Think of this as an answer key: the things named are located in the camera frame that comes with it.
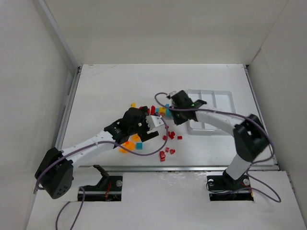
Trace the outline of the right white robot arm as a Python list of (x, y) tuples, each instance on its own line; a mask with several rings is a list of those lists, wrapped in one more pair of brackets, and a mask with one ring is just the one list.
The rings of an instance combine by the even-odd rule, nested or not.
[(222, 176), (228, 186), (236, 185), (258, 155), (269, 145), (263, 125), (254, 114), (245, 117), (208, 109), (205, 101), (192, 101), (183, 90), (171, 93), (167, 98), (171, 100), (170, 113), (176, 125), (189, 120), (207, 123), (234, 138), (236, 155)]

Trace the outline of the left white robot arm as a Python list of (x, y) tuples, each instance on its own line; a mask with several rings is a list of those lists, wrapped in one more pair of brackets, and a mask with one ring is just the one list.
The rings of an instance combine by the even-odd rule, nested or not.
[(129, 108), (122, 118), (92, 138), (70, 148), (49, 149), (35, 173), (35, 187), (58, 199), (71, 188), (74, 172), (86, 161), (123, 146), (133, 135), (138, 135), (142, 142), (148, 141), (159, 135), (154, 129), (162, 125), (161, 117), (148, 114), (147, 107)]

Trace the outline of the orange D-shaped lego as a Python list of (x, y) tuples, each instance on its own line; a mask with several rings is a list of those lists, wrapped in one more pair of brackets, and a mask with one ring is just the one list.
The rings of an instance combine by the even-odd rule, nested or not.
[(131, 140), (134, 141), (134, 142), (139, 142), (141, 139), (137, 134), (135, 134), (131, 137)]

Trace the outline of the teal 2x2 lego brick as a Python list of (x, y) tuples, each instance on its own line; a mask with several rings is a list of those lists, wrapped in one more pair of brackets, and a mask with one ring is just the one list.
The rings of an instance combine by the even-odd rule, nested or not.
[(142, 142), (136, 143), (136, 149), (137, 150), (142, 150), (143, 149), (143, 143)]

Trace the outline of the teal and yellow lego assembly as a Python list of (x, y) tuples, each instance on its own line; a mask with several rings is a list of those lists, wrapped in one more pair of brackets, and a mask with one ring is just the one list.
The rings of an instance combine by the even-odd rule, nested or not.
[(172, 119), (170, 111), (164, 107), (159, 107), (155, 109), (155, 114), (160, 115), (164, 119)]

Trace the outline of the white sorting tray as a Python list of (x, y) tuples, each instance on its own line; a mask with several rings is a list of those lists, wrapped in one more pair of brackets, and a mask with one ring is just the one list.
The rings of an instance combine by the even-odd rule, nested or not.
[(196, 136), (233, 135), (240, 119), (218, 112), (235, 113), (233, 96), (230, 91), (187, 90), (192, 101), (206, 101), (205, 111), (198, 111), (200, 121), (188, 121), (188, 133)]

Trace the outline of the orange lego pile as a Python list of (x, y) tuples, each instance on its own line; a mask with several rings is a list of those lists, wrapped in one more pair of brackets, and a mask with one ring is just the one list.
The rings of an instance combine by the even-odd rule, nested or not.
[[(135, 143), (132, 142), (132, 141), (127, 141), (127, 142), (123, 143), (122, 146), (124, 148), (126, 148), (127, 150), (129, 150), (129, 151), (134, 151), (135, 150)], [(125, 150), (123, 148), (119, 148), (119, 152), (121, 152), (121, 153), (128, 153), (127, 150)]]

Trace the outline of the red rounded lego assembly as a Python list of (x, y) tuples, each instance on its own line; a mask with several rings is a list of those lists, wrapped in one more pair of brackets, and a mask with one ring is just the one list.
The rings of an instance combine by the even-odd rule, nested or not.
[(147, 115), (155, 115), (156, 113), (156, 107), (153, 105), (151, 107), (141, 106), (139, 107), (139, 110), (146, 113)]

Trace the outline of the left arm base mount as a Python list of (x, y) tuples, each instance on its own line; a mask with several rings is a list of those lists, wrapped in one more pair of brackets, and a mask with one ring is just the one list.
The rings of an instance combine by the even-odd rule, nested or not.
[(119, 202), (122, 197), (123, 174), (107, 172), (100, 165), (75, 172), (73, 185), (79, 188), (77, 199), (87, 202)]

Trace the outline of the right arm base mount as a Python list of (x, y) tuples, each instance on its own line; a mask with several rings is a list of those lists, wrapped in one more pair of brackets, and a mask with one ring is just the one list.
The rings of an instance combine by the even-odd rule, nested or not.
[(234, 184), (226, 184), (222, 175), (208, 175), (206, 189), (210, 201), (254, 201), (250, 180), (243, 175)]

